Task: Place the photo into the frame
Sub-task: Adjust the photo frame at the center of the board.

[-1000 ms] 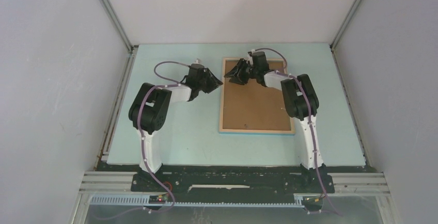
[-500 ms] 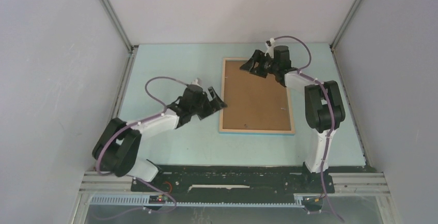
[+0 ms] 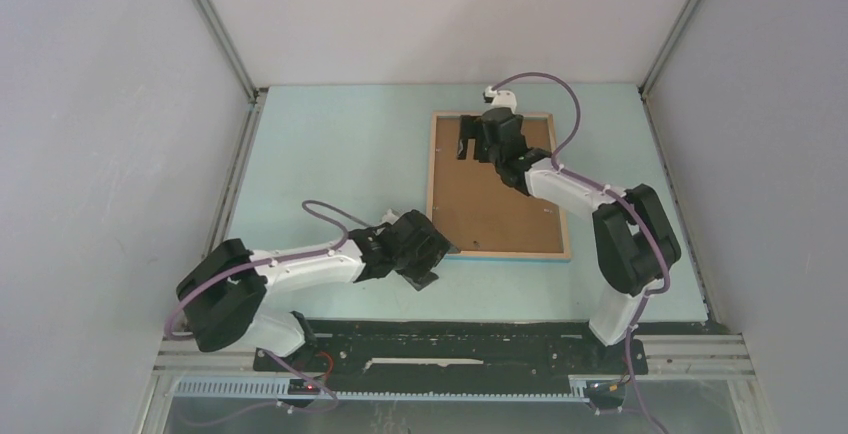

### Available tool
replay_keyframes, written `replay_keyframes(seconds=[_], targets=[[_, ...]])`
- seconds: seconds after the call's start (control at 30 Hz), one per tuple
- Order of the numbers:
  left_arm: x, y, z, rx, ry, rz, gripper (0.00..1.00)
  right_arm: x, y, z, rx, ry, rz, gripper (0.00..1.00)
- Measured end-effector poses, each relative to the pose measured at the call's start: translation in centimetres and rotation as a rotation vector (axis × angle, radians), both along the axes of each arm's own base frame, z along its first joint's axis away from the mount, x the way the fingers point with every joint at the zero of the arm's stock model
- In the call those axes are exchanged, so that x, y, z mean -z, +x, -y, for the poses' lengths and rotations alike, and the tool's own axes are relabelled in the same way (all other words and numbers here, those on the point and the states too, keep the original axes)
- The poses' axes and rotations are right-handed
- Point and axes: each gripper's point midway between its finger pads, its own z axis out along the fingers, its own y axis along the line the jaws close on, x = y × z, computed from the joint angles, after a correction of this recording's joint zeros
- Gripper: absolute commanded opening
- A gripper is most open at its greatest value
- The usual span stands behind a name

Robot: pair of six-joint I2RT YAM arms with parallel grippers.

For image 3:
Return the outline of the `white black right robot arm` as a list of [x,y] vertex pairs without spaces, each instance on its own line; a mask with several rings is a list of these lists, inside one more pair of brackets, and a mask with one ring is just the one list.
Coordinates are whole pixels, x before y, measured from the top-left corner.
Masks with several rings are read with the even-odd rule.
[[670,289],[681,247],[652,187],[622,189],[568,169],[555,153],[528,145],[523,121],[507,107],[461,116],[457,157],[491,164],[506,186],[591,223],[607,285],[581,356],[591,370],[606,372],[620,361],[619,342],[635,330],[648,299]]

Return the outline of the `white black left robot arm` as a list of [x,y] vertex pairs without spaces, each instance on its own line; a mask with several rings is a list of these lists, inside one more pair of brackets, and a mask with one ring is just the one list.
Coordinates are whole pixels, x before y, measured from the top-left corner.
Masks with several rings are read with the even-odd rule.
[[185,337],[204,353],[247,345],[304,370],[315,360],[317,340],[302,313],[282,307],[285,296],[392,273],[422,290],[437,280],[436,266],[459,251],[418,210],[388,211],[375,226],[344,229],[336,241],[299,249],[250,250],[241,239],[228,239],[176,289]]

